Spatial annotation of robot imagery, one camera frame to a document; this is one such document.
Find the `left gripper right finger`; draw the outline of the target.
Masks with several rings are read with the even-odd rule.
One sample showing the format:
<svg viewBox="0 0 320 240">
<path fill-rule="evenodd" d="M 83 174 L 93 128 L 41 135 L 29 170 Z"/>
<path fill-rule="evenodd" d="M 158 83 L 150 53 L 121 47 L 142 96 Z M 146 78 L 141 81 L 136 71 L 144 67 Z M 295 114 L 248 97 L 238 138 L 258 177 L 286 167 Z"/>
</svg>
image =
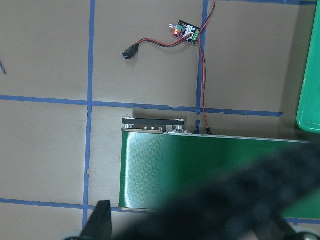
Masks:
<svg viewBox="0 0 320 240">
<path fill-rule="evenodd" d="M 288 222 L 281 216 L 277 217 L 278 240 L 298 240 L 297 232 L 288 224 Z"/>
</svg>

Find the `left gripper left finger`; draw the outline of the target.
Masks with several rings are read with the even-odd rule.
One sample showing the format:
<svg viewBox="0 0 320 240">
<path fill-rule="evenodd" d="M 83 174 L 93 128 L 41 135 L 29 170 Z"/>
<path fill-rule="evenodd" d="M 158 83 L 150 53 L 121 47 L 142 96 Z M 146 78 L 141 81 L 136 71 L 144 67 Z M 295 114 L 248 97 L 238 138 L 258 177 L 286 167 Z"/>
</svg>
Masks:
<svg viewBox="0 0 320 240">
<path fill-rule="evenodd" d="M 95 206 L 87 224 L 79 235 L 80 240 L 111 240 L 112 214 L 109 200 L 101 200 Z"/>
</svg>

